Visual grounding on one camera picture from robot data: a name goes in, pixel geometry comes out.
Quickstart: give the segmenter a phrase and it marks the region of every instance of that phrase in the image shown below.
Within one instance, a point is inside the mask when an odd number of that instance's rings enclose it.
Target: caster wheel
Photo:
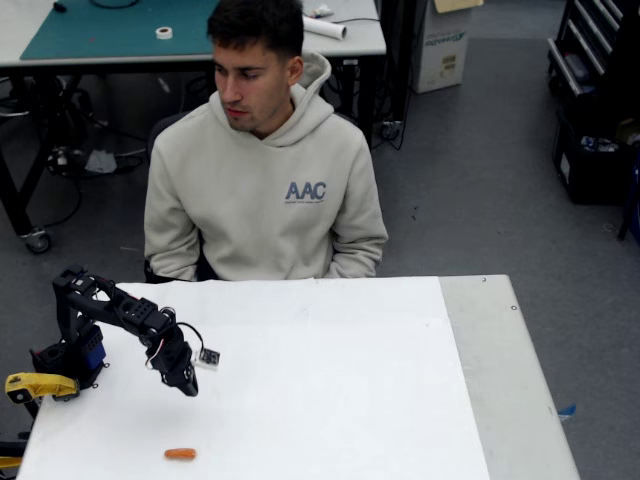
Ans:
[[[48,233],[41,233],[39,235],[35,235],[29,237],[25,241],[25,245],[27,246],[27,250],[29,250],[34,255],[38,255],[40,253],[44,253],[51,248],[51,237]]]

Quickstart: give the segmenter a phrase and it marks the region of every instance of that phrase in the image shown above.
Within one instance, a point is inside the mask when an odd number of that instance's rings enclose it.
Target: paper roll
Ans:
[[[316,20],[315,18],[309,18],[306,16],[302,17],[302,23],[307,32],[337,38],[338,40],[342,40],[347,35],[347,27],[344,25]]]

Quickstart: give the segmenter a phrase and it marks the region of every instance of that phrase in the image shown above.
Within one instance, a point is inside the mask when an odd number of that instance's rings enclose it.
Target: man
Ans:
[[[208,21],[218,91],[165,130],[151,160],[145,256],[196,280],[371,277],[382,222],[364,136],[318,92],[298,0],[221,0]]]

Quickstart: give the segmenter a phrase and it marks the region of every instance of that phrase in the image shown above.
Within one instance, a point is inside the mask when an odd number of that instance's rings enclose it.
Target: man's neck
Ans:
[[[286,105],[283,106],[282,110],[274,115],[272,125],[265,128],[264,130],[254,130],[253,133],[260,140],[264,140],[273,132],[278,130],[282,125],[286,123],[287,120],[293,115],[295,111],[295,105],[293,104],[293,99],[289,98],[289,101]]]

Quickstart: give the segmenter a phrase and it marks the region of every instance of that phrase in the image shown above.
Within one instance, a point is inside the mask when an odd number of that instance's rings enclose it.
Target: short dark hair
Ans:
[[[275,53],[302,54],[300,0],[220,0],[207,22],[207,35],[224,48],[242,49],[258,41]]]

